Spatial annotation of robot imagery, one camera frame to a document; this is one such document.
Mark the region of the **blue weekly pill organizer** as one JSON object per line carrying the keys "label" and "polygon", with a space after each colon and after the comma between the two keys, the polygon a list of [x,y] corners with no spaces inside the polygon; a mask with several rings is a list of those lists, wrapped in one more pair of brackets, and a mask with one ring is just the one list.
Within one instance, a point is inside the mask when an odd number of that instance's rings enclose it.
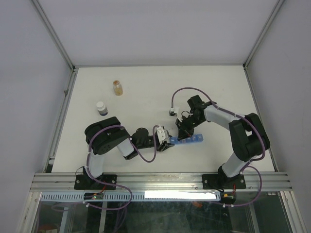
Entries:
{"label": "blue weekly pill organizer", "polygon": [[204,138],[202,134],[194,134],[192,137],[188,137],[182,139],[180,141],[177,140],[177,136],[173,136],[170,138],[169,142],[174,145],[185,145],[185,144],[193,144],[193,143],[201,143]]}

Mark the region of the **clear bottle orange pills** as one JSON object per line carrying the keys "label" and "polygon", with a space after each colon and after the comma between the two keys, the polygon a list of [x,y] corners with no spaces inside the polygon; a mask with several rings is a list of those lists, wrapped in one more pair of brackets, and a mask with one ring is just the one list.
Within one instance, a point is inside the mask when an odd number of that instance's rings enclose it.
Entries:
{"label": "clear bottle orange pills", "polygon": [[113,89],[116,96],[121,96],[123,94],[123,88],[121,83],[119,85],[113,85]]}

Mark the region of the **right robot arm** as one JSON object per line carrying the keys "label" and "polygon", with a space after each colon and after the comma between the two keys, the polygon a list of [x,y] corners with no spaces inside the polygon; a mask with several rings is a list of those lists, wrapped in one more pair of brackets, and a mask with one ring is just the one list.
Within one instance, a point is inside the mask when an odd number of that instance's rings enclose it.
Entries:
{"label": "right robot arm", "polygon": [[233,188],[233,183],[242,178],[246,167],[270,148],[269,138],[259,116],[255,113],[237,115],[211,101],[203,102],[198,95],[191,97],[188,105],[190,115],[180,116],[175,122],[178,128],[177,140],[192,137],[194,128],[204,122],[213,122],[227,129],[233,153],[218,168],[216,175],[203,176],[203,186],[204,189],[218,191]]}

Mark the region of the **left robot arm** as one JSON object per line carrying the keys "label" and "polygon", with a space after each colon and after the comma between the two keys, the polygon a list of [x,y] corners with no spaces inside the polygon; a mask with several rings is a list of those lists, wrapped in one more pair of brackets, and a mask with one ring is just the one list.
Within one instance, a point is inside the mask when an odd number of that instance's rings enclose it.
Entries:
{"label": "left robot arm", "polygon": [[146,128],[138,128],[130,135],[115,116],[89,125],[85,136],[88,144],[85,183],[93,189],[102,183],[104,154],[112,149],[117,148],[125,160],[140,156],[151,163],[158,152],[174,146],[170,142],[172,136],[163,126],[155,125],[151,135]]}

